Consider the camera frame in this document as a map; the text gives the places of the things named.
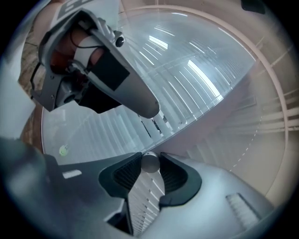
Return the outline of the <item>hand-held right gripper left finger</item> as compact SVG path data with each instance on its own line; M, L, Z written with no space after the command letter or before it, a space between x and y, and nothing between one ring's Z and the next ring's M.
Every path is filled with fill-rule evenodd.
M133 234L128 194L141 173L142 154L60 165L62 204L71 234Z

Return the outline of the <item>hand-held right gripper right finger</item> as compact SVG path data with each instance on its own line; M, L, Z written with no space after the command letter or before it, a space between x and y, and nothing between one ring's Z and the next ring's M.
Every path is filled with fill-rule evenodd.
M258 191L225 169L177 155L160 155L165 195L149 239L233 239L272 211Z

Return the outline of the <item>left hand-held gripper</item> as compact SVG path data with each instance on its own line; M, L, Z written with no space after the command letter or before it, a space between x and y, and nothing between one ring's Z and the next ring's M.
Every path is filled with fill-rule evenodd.
M70 102L97 114L114 109L120 103L144 118L153 118L160 104L152 90L137 74L130 74L130 64L118 51L124 42L122 32L113 30L99 15L100 0L60 0L48 30L38 46L38 65L45 68L40 90L31 89L31 97L46 110L53 111ZM51 69L53 51L72 28L83 29L89 37L78 46L65 73ZM89 70L91 48L105 53ZM86 55L82 49L91 49Z

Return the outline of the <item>white window blinds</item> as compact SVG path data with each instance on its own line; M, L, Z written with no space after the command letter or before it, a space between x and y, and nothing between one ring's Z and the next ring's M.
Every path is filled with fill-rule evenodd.
M42 146L60 164L144 152L195 121L233 90L253 56L226 30L165 9L122 13L120 52L160 103L146 119L124 106L97 114L70 102L43 111Z

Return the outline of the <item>person's left forearm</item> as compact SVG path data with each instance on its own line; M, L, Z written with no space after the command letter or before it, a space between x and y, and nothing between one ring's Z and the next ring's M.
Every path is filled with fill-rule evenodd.
M39 30L47 29L55 15L56 10L60 7L60 0L51 0L37 15L35 27Z

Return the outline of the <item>person's left hand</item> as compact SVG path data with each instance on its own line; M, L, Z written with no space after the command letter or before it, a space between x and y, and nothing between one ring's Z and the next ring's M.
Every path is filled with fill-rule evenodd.
M69 66L69 61L74 59L77 52L78 46L85 40L89 35L81 28L72 28L66 35L61 39L59 44L53 51L51 58L51 69L54 73L65 73L66 68ZM105 49L102 47L91 48L93 51L89 55L87 69L91 69L98 60L105 53ZM86 55L91 49L82 49L83 54Z

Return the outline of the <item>white ceiling pipe bundle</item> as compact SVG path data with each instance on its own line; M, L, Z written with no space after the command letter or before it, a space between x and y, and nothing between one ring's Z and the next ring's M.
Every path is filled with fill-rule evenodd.
M285 130L285 122L289 131L299 130L299 91L284 95L286 103L286 121L280 99L274 98L263 105L261 121L265 131L277 132Z

